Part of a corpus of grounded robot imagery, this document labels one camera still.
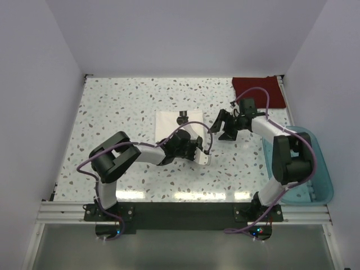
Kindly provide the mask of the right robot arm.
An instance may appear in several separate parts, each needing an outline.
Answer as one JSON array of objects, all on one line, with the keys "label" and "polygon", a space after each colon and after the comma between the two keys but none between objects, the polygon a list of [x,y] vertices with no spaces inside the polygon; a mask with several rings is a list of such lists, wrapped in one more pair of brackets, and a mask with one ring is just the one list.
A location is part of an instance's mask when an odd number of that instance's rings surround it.
[{"label": "right robot arm", "polygon": [[276,205],[287,191],[307,181],[316,171],[309,134],[294,133],[272,121],[267,112],[258,111],[252,98],[241,99],[233,112],[221,109],[210,130],[212,133],[222,130],[221,141],[235,141],[238,131],[248,130],[272,145],[272,177],[242,212],[247,217]]}]

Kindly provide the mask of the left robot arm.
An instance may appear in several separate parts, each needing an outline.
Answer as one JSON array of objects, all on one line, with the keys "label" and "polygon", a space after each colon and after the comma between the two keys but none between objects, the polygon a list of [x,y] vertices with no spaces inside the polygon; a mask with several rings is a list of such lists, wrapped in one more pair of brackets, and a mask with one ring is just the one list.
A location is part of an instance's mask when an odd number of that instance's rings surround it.
[{"label": "left robot arm", "polygon": [[118,132],[96,147],[89,155],[93,171],[100,177],[96,196],[101,207],[117,215],[116,182],[135,163],[164,166],[174,159],[186,159],[200,165],[208,165],[210,156],[203,149],[203,138],[193,139],[180,129],[170,139],[163,139],[156,146],[134,144],[125,132]]}]

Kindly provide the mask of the white t shirt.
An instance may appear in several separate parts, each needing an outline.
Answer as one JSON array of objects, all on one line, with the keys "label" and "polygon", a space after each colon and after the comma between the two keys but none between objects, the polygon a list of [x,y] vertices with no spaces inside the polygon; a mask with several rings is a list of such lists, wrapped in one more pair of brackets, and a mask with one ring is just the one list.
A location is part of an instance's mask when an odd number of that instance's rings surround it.
[{"label": "white t shirt", "polygon": [[[188,121],[203,122],[202,110],[187,110]],[[180,111],[157,111],[155,118],[155,142],[167,138],[178,126]]]}]

